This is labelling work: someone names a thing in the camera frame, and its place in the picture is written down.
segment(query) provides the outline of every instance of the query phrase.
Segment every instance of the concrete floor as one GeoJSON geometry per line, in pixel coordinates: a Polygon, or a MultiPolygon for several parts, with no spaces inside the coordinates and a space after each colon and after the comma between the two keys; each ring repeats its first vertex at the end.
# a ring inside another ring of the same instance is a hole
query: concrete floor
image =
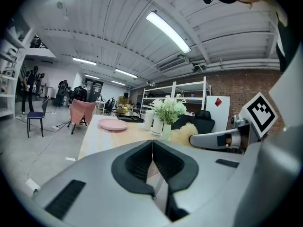
{"type": "MultiPolygon", "coordinates": [[[[35,110],[41,109],[39,104],[42,102],[34,102],[35,110]]],[[[58,108],[53,116],[69,118],[69,110],[58,108]]],[[[44,131],[43,138],[40,128],[32,127],[28,139],[26,123],[12,117],[2,117],[0,129],[1,168],[13,188],[32,196],[33,190],[26,181],[31,178],[36,184],[42,186],[59,172],[71,166],[74,161],[65,160],[65,158],[77,160],[87,127],[77,126],[74,134],[70,135],[71,127],[67,128],[65,125],[56,133],[44,131]],[[49,146],[33,163],[49,142],[51,142],[49,146]]]]}

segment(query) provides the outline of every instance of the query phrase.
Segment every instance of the potted plant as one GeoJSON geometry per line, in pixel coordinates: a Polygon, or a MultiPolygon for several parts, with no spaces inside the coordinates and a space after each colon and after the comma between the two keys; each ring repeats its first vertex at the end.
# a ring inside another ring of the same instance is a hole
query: potted plant
{"type": "Polygon", "coordinates": [[[178,99],[181,94],[177,94],[176,98],[171,98],[169,95],[165,99],[156,99],[150,105],[160,120],[164,121],[161,140],[169,140],[171,125],[176,122],[180,115],[186,113],[184,99],[178,99]]]}

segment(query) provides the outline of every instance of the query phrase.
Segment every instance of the fluorescent light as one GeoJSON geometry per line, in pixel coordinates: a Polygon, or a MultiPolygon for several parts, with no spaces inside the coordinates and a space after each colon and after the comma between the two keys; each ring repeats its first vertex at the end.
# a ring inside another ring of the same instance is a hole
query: fluorescent light
{"type": "Polygon", "coordinates": [[[191,51],[191,48],[185,43],[185,41],[177,34],[177,32],[170,27],[168,23],[166,23],[162,18],[160,18],[154,12],[150,12],[150,14],[146,17],[148,21],[157,26],[160,30],[162,30],[166,35],[172,39],[173,42],[176,43],[177,46],[184,52],[188,53],[191,51]]]}
{"type": "Polygon", "coordinates": [[[119,84],[119,85],[122,85],[122,86],[125,86],[125,84],[121,83],[121,82],[116,82],[116,81],[112,81],[113,83],[116,83],[116,84],[119,84]]]}
{"type": "Polygon", "coordinates": [[[117,72],[121,72],[121,73],[123,73],[123,74],[125,74],[125,75],[128,75],[128,76],[130,76],[130,77],[133,77],[133,78],[138,78],[138,77],[135,76],[135,75],[132,75],[132,74],[130,74],[130,73],[127,73],[127,72],[122,71],[122,70],[119,70],[119,69],[116,69],[116,71],[117,71],[117,72]]]}
{"type": "Polygon", "coordinates": [[[94,79],[100,79],[100,78],[97,78],[97,77],[94,77],[94,76],[90,76],[90,75],[87,75],[87,74],[84,74],[86,77],[88,78],[94,78],[94,79]]]}
{"type": "Polygon", "coordinates": [[[97,64],[94,63],[94,62],[91,62],[91,61],[86,61],[86,60],[81,60],[81,59],[78,59],[78,58],[73,58],[74,61],[80,61],[80,62],[84,62],[84,63],[87,63],[87,64],[92,64],[94,66],[96,66],[97,64]]]}

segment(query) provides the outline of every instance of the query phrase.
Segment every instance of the table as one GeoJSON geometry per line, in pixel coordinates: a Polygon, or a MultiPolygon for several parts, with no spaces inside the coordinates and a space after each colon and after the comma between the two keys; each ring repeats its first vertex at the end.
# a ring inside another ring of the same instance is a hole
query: table
{"type": "Polygon", "coordinates": [[[102,102],[102,101],[98,101],[98,100],[97,100],[96,103],[97,103],[96,109],[99,108],[99,104],[103,104],[102,115],[104,115],[105,102],[102,102]]]}
{"type": "Polygon", "coordinates": [[[143,129],[144,123],[127,123],[124,131],[108,131],[98,126],[100,119],[117,119],[115,116],[93,115],[85,133],[78,160],[104,150],[141,140],[158,140],[160,137],[143,129]]]}

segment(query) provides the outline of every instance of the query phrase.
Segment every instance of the white board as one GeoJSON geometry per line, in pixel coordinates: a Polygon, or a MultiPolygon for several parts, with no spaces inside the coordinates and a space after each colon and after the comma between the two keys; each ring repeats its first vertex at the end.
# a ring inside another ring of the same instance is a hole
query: white board
{"type": "Polygon", "coordinates": [[[229,96],[207,96],[206,110],[210,112],[212,119],[216,122],[212,133],[226,130],[230,101],[229,96]],[[219,106],[215,104],[217,98],[222,101],[219,106]]]}

